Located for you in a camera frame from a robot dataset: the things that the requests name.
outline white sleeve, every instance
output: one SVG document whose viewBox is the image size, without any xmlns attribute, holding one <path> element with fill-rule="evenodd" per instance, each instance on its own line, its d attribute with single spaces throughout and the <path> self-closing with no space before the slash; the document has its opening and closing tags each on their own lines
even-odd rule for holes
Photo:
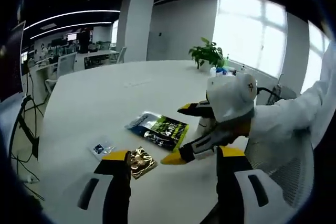
<svg viewBox="0 0 336 224">
<path fill-rule="evenodd" d="M 327 89 L 327 82 L 317 81 L 296 99 L 256 106 L 248 137 L 277 142 L 290 138 L 293 130 L 309 127 L 321 108 Z"/>
</svg>

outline white chair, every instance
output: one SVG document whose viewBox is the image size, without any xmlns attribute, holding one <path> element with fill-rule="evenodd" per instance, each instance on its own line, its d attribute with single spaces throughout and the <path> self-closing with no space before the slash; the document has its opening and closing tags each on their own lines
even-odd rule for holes
<svg viewBox="0 0 336 224">
<path fill-rule="evenodd" d="M 52 92 L 52 87 L 56 85 L 58 78 L 64 76 L 65 74 L 72 73 L 74 71 L 75 58 L 77 53 L 72 53 L 69 55 L 61 56 L 58 58 L 56 79 L 45 80 L 45 85 L 49 94 Z"/>
<path fill-rule="evenodd" d="M 124 55 L 126 52 L 127 47 L 123 47 L 121 48 L 120 53 L 116 53 L 116 54 L 111 54 L 110 55 L 110 63 L 114 63 L 114 64 L 121 64 L 124 63 Z"/>
</svg>

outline window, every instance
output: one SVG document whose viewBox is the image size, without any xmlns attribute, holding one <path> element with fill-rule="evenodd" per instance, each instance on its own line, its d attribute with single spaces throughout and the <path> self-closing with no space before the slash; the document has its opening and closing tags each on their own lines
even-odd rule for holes
<svg viewBox="0 0 336 224">
<path fill-rule="evenodd" d="M 112 25 L 112 34 L 111 34 L 111 45 L 115 46 L 117 44 L 117 33 L 118 33 L 118 23 L 119 21 L 115 21 Z"/>
<path fill-rule="evenodd" d="M 281 74 L 286 44 L 284 7 L 266 0 L 219 0 L 213 41 L 223 56 L 259 69 Z"/>
<path fill-rule="evenodd" d="M 320 80 L 323 54 L 330 43 L 327 36 L 319 28 L 313 25 L 312 22 L 308 22 L 308 27 L 310 48 L 306 76 L 303 81 L 301 93 L 304 93 L 307 89 L 313 86 L 316 81 Z"/>
</svg>

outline ceiling light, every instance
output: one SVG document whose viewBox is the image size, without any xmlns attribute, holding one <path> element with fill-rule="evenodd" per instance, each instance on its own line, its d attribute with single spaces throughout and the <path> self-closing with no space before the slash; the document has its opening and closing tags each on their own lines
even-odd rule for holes
<svg viewBox="0 0 336 224">
<path fill-rule="evenodd" d="M 119 10 L 81 10 L 79 12 L 72 12 L 72 13 L 64 13 L 64 14 L 60 14 L 60 15 L 56 15 L 54 17 L 50 17 L 50 18 L 46 18 L 46 19 L 43 19 L 39 22 L 36 22 L 30 26 L 27 26 L 25 29 L 23 29 L 23 31 L 27 30 L 28 28 L 31 28 L 37 24 L 40 24 L 44 21 L 47 21 L 47 20 L 51 20 L 53 18 L 58 18 L 58 17 L 62 17 L 62 16 L 66 16 L 66 15 L 71 15 L 71 14 L 78 14 L 78 13 L 119 13 L 120 11 Z"/>
<path fill-rule="evenodd" d="M 38 36 L 41 36 L 43 34 L 47 34 L 47 33 L 50 33 L 52 31 L 57 31 L 59 29 L 64 29 L 64 28 L 68 28 L 68 27 L 73 27 L 73 26 L 85 26 L 85 25 L 103 25 L 103 24 L 112 24 L 112 22 L 94 22 L 94 23 L 83 23 L 83 24 L 76 24 L 76 25 L 71 25 L 71 26 L 64 26 L 64 27 L 59 27 L 59 28 L 56 28 L 56 29 L 53 29 L 53 30 L 50 30 L 50 31 L 45 31 L 44 33 L 41 33 L 41 34 L 38 34 L 38 35 L 35 35 L 35 36 L 32 36 L 32 38 L 30 39 L 34 39 Z"/>
</svg>

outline small plastic bag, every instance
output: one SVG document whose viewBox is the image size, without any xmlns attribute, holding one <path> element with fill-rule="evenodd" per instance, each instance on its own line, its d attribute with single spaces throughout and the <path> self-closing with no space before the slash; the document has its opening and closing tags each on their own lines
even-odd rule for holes
<svg viewBox="0 0 336 224">
<path fill-rule="evenodd" d="M 93 141 L 88 147 L 89 151 L 99 160 L 101 161 L 102 157 L 107 154 L 110 154 L 112 150 L 115 148 L 111 138 L 106 135 L 98 137 L 95 141 Z"/>
</svg>

